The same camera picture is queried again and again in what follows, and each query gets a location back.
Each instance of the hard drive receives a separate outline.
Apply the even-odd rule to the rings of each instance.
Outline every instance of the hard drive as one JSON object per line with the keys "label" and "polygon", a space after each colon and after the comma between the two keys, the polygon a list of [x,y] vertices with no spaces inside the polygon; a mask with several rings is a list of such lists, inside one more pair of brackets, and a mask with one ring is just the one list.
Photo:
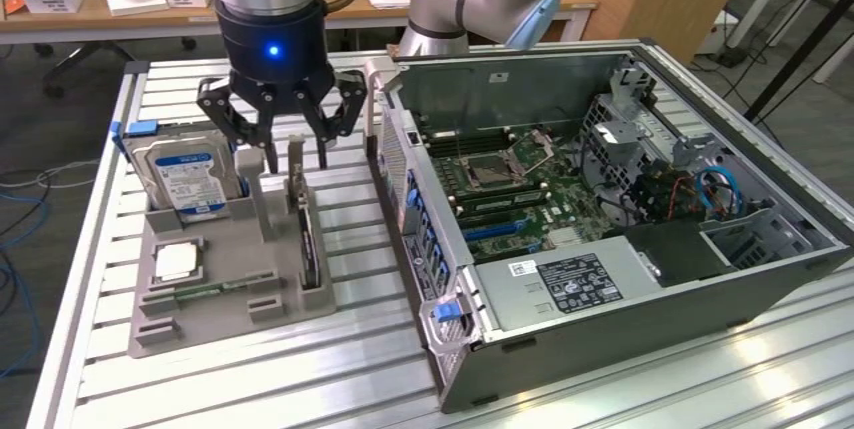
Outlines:
{"label": "hard drive", "polygon": [[210,121],[131,124],[123,144],[151,209],[175,209],[183,222],[226,215],[226,201],[246,195],[234,146]]}

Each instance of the motherboard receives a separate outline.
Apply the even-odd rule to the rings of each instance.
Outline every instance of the motherboard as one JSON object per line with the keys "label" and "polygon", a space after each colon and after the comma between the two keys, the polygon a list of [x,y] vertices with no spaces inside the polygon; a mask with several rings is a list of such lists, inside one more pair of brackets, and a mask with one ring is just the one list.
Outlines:
{"label": "motherboard", "polygon": [[430,139],[429,153],[477,263],[599,240],[613,229],[547,127]]}

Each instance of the metal table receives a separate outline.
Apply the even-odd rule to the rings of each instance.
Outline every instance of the metal table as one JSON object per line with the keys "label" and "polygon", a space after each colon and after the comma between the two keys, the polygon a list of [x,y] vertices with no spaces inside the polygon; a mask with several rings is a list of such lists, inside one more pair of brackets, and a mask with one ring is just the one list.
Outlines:
{"label": "metal table", "polygon": [[[379,54],[335,55],[331,61],[358,68]],[[198,80],[227,70],[223,60],[162,62],[126,75],[115,119],[130,111],[162,121],[199,117]],[[304,132],[300,118],[278,120],[280,152],[287,135]],[[126,349],[146,194],[107,138],[30,428],[854,424],[850,269],[805,286],[729,332],[478,410],[439,413],[362,140],[357,133],[342,141],[328,171],[316,170],[314,155],[306,160],[339,312],[135,360]]]}

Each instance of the wooden desk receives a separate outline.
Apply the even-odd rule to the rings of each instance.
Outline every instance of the wooden desk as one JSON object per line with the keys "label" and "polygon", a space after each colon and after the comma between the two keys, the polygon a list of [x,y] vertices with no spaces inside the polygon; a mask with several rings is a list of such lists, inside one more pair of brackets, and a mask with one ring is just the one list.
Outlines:
{"label": "wooden desk", "polygon": [[[555,19],[567,21],[562,40],[579,40],[595,0],[562,0]],[[377,9],[357,0],[327,17],[327,29],[406,26],[407,9]],[[22,9],[0,20],[0,44],[147,39],[219,34],[210,8],[170,9],[112,17],[107,0],[84,0],[76,14],[31,14]]]}

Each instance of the robotic arm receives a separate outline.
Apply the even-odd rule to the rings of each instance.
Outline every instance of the robotic arm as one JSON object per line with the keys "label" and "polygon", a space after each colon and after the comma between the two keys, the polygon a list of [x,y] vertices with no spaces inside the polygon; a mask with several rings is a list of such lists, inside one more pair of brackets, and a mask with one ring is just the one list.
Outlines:
{"label": "robotic arm", "polygon": [[[336,73],[327,61],[323,18],[353,0],[215,0],[232,70],[228,79],[204,79],[198,103],[230,141],[264,149],[279,171],[272,120],[302,114],[318,138],[320,168],[338,136],[349,136],[367,95],[361,71]],[[462,53],[467,31],[527,49],[541,39],[559,0],[413,0],[402,55]],[[338,87],[342,103],[326,114],[320,103]],[[240,96],[258,111],[250,122],[235,110]]]}

